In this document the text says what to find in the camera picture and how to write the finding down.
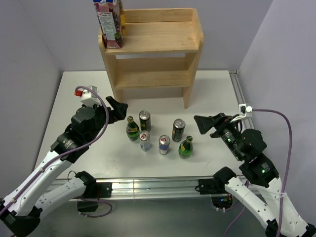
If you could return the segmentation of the green Perrier bottle red label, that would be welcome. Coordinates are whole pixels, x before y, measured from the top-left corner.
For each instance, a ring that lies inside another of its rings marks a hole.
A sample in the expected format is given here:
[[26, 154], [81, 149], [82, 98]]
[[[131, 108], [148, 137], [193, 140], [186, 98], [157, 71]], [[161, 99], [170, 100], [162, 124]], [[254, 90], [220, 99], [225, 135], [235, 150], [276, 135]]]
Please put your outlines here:
[[127, 117], [126, 134], [131, 141], [136, 141], [139, 139], [139, 126], [134, 121], [132, 116]]

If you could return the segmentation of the black can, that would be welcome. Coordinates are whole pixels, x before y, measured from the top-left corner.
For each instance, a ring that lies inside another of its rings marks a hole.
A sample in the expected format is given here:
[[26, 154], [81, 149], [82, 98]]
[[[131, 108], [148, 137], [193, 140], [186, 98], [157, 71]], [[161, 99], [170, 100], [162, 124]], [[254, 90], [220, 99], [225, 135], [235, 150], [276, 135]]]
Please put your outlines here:
[[184, 130], [186, 127], [186, 123], [178, 118], [173, 123], [173, 129], [172, 129], [172, 140], [174, 142], [180, 142], [182, 139], [182, 136], [184, 134]]
[[142, 110], [139, 113], [140, 128], [142, 131], [151, 131], [151, 114], [149, 111]]

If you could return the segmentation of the green bottle yellow label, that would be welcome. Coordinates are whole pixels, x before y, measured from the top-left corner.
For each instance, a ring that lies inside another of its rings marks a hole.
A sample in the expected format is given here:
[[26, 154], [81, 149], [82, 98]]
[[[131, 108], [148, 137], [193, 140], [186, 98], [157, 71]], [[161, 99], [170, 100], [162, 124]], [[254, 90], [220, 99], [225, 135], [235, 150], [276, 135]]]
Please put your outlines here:
[[193, 137], [187, 136], [186, 140], [181, 142], [178, 154], [182, 159], [188, 159], [193, 153]]

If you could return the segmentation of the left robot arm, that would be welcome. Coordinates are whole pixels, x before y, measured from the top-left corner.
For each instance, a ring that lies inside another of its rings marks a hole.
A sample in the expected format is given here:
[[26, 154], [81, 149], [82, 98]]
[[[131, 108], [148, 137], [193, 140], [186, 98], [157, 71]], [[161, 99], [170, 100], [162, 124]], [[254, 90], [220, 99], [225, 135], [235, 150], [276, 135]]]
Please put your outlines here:
[[108, 124], [124, 120], [128, 105], [106, 97], [109, 107], [100, 100], [82, 100], [65, 132], [57, 137], [50, 151], [32, 174], [0, 202], [0, 219], [17, 236], [26, 237], [51, 211], [67, 201], [97, 195], [96, 179], [81, 171], [66, 184], [47, 193], [55, 179], [88, 149]]

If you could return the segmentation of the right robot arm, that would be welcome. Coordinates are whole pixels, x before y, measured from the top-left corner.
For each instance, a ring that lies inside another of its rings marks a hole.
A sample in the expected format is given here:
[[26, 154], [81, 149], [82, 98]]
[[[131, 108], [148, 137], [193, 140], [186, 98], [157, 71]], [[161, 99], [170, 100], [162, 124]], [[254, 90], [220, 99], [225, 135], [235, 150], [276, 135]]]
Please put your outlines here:
[[314, 225], [303, 220], [289, 197], [284, 192], [285, 180], [263, 153], [267, 147], [260, 131], [237, 130], [241, 120], [252, 115], [252, 108], [240, 110], [238, 115], [195, 116], [200, 134], [211, 128], [215, 132], [211, 138], [221, 138], [238, 161], [244, 177], [261, 194], [258, 198], [228, 167], [223, 167], [213, 175], [212, 183], [218, 192], [228, 192], [236, 197], [261, 223], [268, 237], [312, 237], [316, 233]]

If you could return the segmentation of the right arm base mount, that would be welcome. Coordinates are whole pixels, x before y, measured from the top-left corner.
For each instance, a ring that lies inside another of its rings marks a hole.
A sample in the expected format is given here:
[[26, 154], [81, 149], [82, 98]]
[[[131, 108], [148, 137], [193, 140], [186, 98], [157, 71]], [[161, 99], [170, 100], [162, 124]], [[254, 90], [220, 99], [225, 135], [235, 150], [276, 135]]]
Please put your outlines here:
[[212, 204], [215, 208], [228, 209], [233, 205], [233, 197], [214, 178], [199, 179], [195, 187], [200, 195], [210, 195]]

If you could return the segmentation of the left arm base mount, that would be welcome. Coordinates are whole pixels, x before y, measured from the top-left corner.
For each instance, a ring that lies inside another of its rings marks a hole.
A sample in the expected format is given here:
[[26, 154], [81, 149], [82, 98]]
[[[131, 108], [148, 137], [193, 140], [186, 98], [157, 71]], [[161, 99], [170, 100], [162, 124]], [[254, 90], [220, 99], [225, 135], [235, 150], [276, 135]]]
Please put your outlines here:
[[[83, 199], [96, 199], [110, 198], [112, 193], [112, 183], [111, 182], [96, 182], [89, 185], [84, 193], [79, 196]], [[77, 210], [81, 213], [95, 212], [99, 204], [96, 201], [81, 200], [77, 201]]]

